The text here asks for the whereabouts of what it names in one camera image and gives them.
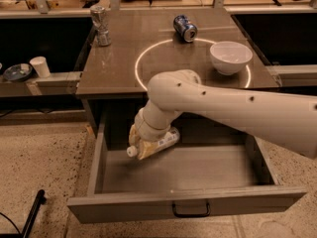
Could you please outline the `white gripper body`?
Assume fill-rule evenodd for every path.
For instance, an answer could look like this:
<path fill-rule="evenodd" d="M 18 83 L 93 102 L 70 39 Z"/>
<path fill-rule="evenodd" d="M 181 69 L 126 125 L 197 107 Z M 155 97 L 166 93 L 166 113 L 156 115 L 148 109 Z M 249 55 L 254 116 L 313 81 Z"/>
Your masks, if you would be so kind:
<path fill-rule="evenodd" d="M 166 134 L 170 124 L 180 115 L 179 111 L 162 110 L 149 100 L 137 113 L 134 125 L 142 140 L 154 142 Z"/>

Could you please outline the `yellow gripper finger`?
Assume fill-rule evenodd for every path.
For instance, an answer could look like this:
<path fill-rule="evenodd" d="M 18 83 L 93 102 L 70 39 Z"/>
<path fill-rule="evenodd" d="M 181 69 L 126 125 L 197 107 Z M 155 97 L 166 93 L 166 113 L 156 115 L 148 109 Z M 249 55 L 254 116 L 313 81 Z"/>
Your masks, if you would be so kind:
<path fill-rule="evenodd" d="M 131 126 L 129 133 L 129 145 L 137 147 L 140 142 L 140 135 L 134 125 Z"/>
<path fill-rule="evenodd" d="M 143 159 L 161 151 L 162 147 L 163 147 L 162 141 L 149 142 L 149 141 L 141 140 L 139 143 L 138 159 L 143 160 Z"/>

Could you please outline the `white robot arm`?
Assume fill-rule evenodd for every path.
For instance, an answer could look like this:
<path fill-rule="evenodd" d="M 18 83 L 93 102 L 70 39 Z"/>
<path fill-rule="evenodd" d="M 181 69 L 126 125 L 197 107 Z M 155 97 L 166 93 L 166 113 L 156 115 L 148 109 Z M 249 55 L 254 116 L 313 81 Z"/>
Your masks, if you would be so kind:
<path fill-rule="evenodd" d="M 147 86 L 131 145 L 156 142 L 182 113 L 193 113 L 280 147 L 317 157 L 317 97 L 206 86 L 192 70 L 161 72 Z"/>

